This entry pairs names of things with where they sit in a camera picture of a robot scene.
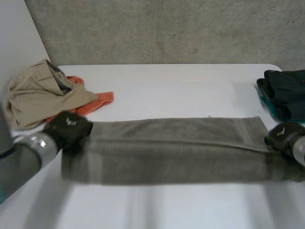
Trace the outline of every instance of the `orange cloth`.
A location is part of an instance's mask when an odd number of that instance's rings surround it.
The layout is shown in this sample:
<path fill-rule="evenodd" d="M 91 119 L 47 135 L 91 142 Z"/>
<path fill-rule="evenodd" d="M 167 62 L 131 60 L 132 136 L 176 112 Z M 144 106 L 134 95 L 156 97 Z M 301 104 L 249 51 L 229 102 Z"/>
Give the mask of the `orange cloth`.
<path fill-rule="evenodd" d="M 72 81 L 73 83 L 81 83 L 84 84 L 84 80 L 80 77 L 77 76 L 67 76 L 67 78 Z M 113 102 L 113 92 L 105 92 L 105 93 L 97 93 L 96 94 L 98 96 L 98 100 L 95 100 L 89 104 L 86 104 L 84 106 L 80 106 L 76 109 L 72 109 L 70 110 L 70 112 L 72 113 L 76 113 L 78 115 L 81 116 L 86 116 L 88 114 L 90 114 L 91 112 L 95 111 L 96 109 L 98 109 L 101 106 L 105 106 L 108 104 L 111 104 Z M 50 118 L 46 118 L 47 122 L 52 121 L 52 119 L 55 117 L 52 116 Z"/>

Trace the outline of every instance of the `folded clothing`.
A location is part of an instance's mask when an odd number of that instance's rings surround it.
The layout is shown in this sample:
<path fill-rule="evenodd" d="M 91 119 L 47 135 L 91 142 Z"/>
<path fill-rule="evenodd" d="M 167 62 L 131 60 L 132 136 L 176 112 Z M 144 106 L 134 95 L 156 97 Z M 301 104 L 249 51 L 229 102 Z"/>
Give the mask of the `folded clothing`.
<path fill-rule="evenodd" d="M 10 81 L 3 110 L 10 128 L 22 130 L 98 100 L 83 84 L 72 82 L 58 67 L 42 60 Z"/>
<path fill-rule="evenodd" d="M 305 70 L 279 72 L 268 70 L 257 80 L 265 98 L 281 121 L 305 120 Z"/>
<path fill-rule="evenodd" d="M 94 122 L 64 179 L 108 185 L 305 180 L 305 168 L 264 143 L 254 118 Z"/>
<path fill-rule="evenodd" d="M 73 83 L 80 83 L 84 85 L 84 80 L 77 76 L 67 76 L 67 78 L 72 81 Z M 95 100 L 91 103 L 88 103 L 84 106 L 80 106 L 76 109 L 69 110 L 72 113 L 76 113 L 81 116 L 86 116 L 91 112 L 95 111 L 101 106 L 108 105 L 113 102 L 113 92 L 105 92 L 105 93 L 97 93 L 98 100 Z M 56 115 L 52 117 L 46 118 L 47 122 L 50 122 Z"/>

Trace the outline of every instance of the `black glove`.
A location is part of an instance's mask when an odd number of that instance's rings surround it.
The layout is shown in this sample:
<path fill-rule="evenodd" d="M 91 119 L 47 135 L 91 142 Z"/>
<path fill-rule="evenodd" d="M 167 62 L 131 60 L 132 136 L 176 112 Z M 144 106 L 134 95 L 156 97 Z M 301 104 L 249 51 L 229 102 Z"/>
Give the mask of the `black glove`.
<path fill-rule="evenodd" d="M 56 142 L 57 150 L 74 154 L 80 149 L 86 136 L 91 133 L 93 123 L 70 112 L 61 112 L 46 124 L 43 131 Z"/>
<path fill-rule="evenodd" d="M 274 150 L 293 156 L 293 145 L 300 137 L 305 135 L 305 127 L 298 123 L 281 123 L 269 131 L 265 137 L 265 143 Z"/>

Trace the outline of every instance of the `pile of clothes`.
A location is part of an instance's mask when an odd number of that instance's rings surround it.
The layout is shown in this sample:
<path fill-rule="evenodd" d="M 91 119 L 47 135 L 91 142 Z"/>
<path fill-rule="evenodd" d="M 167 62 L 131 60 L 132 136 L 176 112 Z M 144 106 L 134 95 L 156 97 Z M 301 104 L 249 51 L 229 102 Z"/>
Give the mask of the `pile of clothes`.
<path fill-rule="evenodd" d="M 10 81 L 3 110 L 10 129 L 25 130 L 51 121 L 62 111 L 84 116 L 112 101 L 113 92 L 88 92 L 81 78 L 66 77 L 50 61 L 42 60 Z"/>
<path fill-rule="evenodd" d="M 279 72 L 268 70 L 257 80 L 275 118 L 286 121 L 305 120 L 305 70 Z"/>

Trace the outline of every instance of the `gray wall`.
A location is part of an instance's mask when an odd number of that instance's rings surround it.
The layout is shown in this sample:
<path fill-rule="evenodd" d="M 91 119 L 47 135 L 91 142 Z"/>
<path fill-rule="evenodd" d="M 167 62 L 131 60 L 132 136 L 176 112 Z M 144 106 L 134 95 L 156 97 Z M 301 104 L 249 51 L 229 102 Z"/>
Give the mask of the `gray wall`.
<path fill-rule="evenodd" d="M 272 63 L 305 69 L 304 0 L 25 0 L 66 64 Z"/>
<path fill-rule="evenodd" d="M 0 0 L 0 101 L 10 78 L 43 58 L 49 57 L 24 1 Z"/>

